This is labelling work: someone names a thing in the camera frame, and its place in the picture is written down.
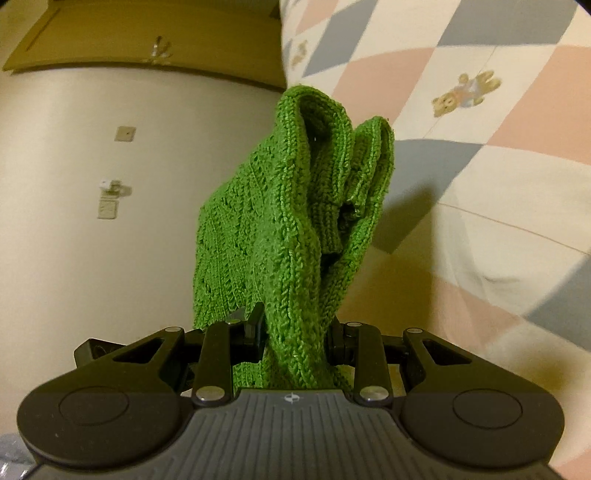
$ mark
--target white wall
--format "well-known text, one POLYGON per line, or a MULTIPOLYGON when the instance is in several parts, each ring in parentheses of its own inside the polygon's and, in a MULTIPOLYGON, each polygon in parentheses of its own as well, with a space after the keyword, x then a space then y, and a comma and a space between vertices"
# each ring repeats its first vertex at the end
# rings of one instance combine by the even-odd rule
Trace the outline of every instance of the white wall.
MULTIPOLYGON (((2 64, 44 11, 0 9, 2 64)), ((199 207, 271 130, 279 94, 136 69, 0 76, 0 433, 87 338, 191 329, 199 207), (137 127, 132 143, 117 126, 137 127), (103 178, 133 189, 96 219, 103 178)))

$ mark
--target checkered quilt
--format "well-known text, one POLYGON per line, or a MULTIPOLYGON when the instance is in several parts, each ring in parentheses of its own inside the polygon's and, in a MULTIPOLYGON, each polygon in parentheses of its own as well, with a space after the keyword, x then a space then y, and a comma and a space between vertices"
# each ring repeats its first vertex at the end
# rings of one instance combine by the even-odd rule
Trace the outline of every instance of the checkered quilt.
POLYGON ((341 309, 423 326, 550 390, 591 478, 591 18, 573 0, 283 0, 289 86, 395 132, 341 309))

